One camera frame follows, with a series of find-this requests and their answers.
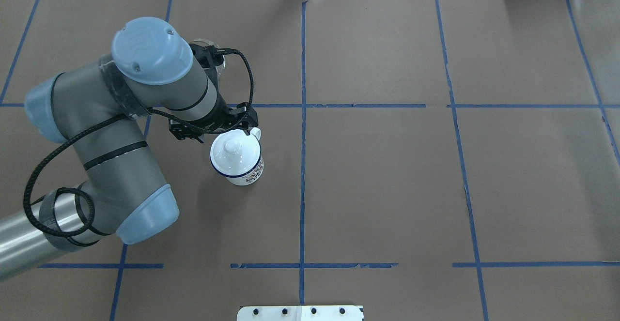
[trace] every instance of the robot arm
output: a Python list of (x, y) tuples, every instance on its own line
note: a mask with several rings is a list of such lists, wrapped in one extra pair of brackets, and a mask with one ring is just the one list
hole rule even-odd
[[(0, 220), (0, 281), (106, 235), (135, 244), (176, 221), (179, 208), (170, 185), (135, 119), (166, 116), (178, 139), (201, 141), (204, 133), (235, 128), (248, 133), (258, 125), (252, 97), (231, 109), (219, 94), (216, 69), (225, 54), (240, 53), (188, 44), (166, 21), (138, 18), (117, 32), (111, 54), (27, 94), (28, 118), (46, 138), (63, 144), (55, 153), (74, 145), (89, 180), (32, 204), (38, 173), (55, 153), (35, 169), (25, 211)], [(171, 114), (152, 108), (159, 105)]]

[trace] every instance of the white mug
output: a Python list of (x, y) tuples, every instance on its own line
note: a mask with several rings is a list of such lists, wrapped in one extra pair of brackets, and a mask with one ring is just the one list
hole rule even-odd
[(261, 153), (261, 130), (254, 127), (250, 136), (242, 130), (219, 135), (211, 144), (211, 165), (234, 185), (256, 182), (265, 165)]

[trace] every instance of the blue joint cover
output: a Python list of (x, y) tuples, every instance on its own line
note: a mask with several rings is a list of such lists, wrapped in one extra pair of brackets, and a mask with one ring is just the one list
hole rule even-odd
[(39, 133), (52, 142), (65, 143), (66, 138), (60, 133), (51, 110), (51, 92), (62, 73), (49, 78), (28, 91), (24, 100), (24, 109), (28, 120), (37, 127)]
[(165, 85), (183, 78), (194, 58), (177, 30), (155, 17), (126, 23), (114, 36), (111, 53), (122, 74), (146, 85)]
[(166, 184), (133, 210), (118, 227), (117, 235), (127, 245), (137, 244), (168, 228), (177, 218), (177, 200)]

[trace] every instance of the metal bracket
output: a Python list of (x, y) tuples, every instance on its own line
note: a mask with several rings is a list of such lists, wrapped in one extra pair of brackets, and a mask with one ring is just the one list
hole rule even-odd
[(237, 321), (363, 321), (361, 306), (243, 307)]

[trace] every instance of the mug handle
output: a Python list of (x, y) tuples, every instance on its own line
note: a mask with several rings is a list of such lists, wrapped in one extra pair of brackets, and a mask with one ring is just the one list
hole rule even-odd
[(257, 127), (253, 127), (250, 130), (250, 133), (254, 135), (254, 137), (256, 137), (257, 140), (261, 140), (261, 129), (257, 128)]

